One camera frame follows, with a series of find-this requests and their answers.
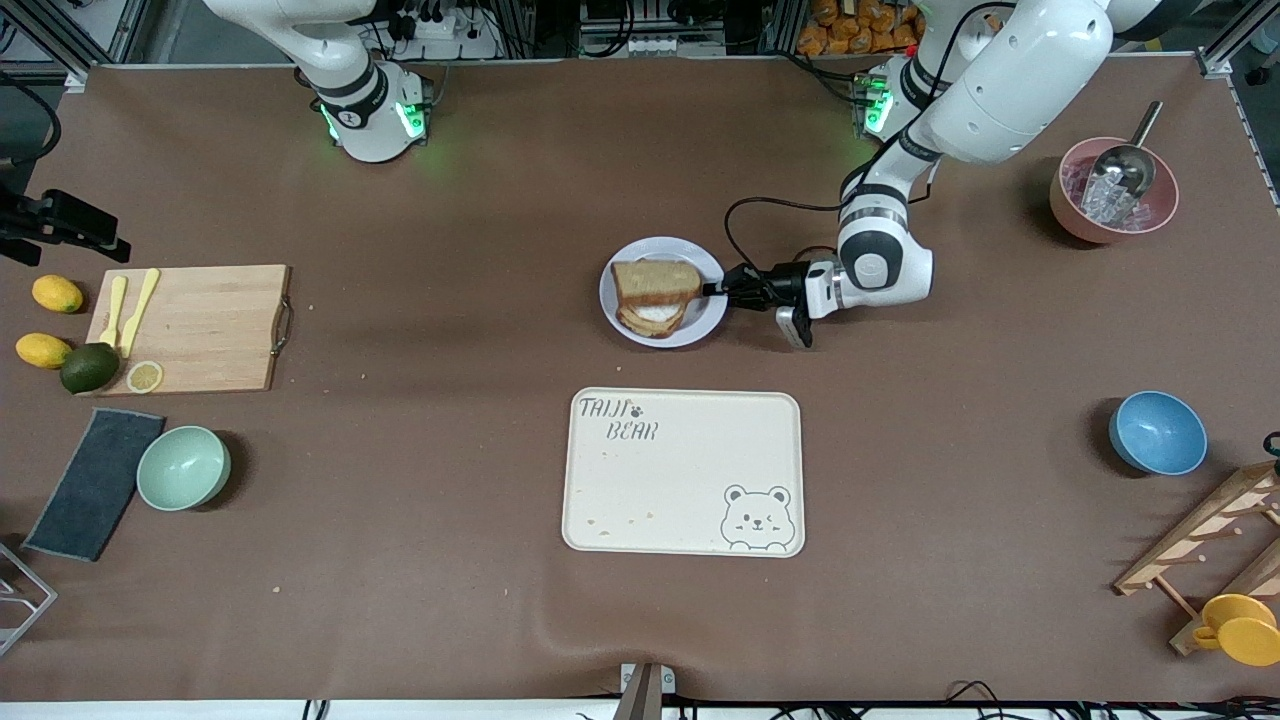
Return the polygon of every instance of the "yellow cup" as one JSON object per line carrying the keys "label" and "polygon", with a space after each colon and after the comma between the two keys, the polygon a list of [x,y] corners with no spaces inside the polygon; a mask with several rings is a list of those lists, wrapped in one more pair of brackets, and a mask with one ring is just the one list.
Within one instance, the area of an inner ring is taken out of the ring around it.
{"label": "yellow cup", "polygon": [[1196,644],[1221,650],[1231,660],[1266,667],[1280,662],[1280,630],[1271,609],[1245,594],[1220,594],[1201,612],[1204,625],[1196,628]]}

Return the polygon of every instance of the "wooden rack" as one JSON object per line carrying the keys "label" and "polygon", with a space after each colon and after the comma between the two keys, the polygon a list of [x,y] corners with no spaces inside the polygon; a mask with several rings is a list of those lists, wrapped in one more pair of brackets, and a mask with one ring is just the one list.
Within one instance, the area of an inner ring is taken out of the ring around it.
{"label": "wooden rack", "polygon": [[[1199,650],[1193,633],[1201,625],[1201,615],[1169,584],[1164,577],[1165,570],[1176,565],[1204,562],[1206,557],[1196,552],[1199,546],[1240,536],[1243,530],[1231,525],[1247,515],[1262,515],[1280,525],[1280,505],[1266,502],[1267,496],[1275,492],[1280,492],[1275,461],[1240,468],[1115,582],[1116,592],[1125,596],[1158,585],[1190,615],[1190,621],[1169,641],[1180,655]],[[1262,551],[1219,594],[1224,593],[1248,594],[1258,600],[1280,594],[1280,539]]]}

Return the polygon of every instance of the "yellow knife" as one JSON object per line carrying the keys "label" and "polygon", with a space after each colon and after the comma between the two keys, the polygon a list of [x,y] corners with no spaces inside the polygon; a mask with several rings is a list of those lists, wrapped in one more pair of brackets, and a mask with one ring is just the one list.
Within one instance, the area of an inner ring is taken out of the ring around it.
{"label": "yellow knife", "polygon": [[142,313],[147,309],[147,302],[151,300],[151,293],[156,291],[157,282],[160,282],[160,270],[155,268],[147,270],[146,277],[142,278],[142,295],[138,296],[138,306],[134,307],[133,316],[124,322],[124,329],[120,332],[120,357],[128,359],[129,352],[133,352],[133,338],[138,334]]}
{"label": "yellow knife", "polygon": [[120,310],[124,307],[124,291],[129,287],[129,278],[115,275],[111,278],[111,313],[106,316],[106,329],[97,336],[99,342],[105,342],[115,347],[115,333],[120,324]]}

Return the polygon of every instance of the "lemon slice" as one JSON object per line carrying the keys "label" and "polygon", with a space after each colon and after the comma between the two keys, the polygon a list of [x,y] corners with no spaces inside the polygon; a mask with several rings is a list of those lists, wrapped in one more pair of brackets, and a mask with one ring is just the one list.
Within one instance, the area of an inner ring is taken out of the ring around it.
{"label": "lemon slice", "polygon": [[146,395],[160,387],[160,380],[163,379],[164,368],[161,368],[159,363],[143,360],[142,363],[129,368],[129,375],[125,378],[124,383],[129,387],[131,392]]}

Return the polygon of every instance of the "bread slice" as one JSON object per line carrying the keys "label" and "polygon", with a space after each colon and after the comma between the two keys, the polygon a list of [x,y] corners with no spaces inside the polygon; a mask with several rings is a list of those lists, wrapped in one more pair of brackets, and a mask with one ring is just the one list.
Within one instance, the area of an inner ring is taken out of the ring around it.
{"label": "bread slice", "polygon": [[662,340],[671,337],[676,332],[680,323],[684,322],[687,309],[687,302],[677,305],[641,305],[639,307],[620,305],[618,322],[639,336]]}
{"label": "bread slice", "polygon": [[611,268],[618,306],[678,305],[703,292],[703,277],[689,263],[636,260],[614,263]]}

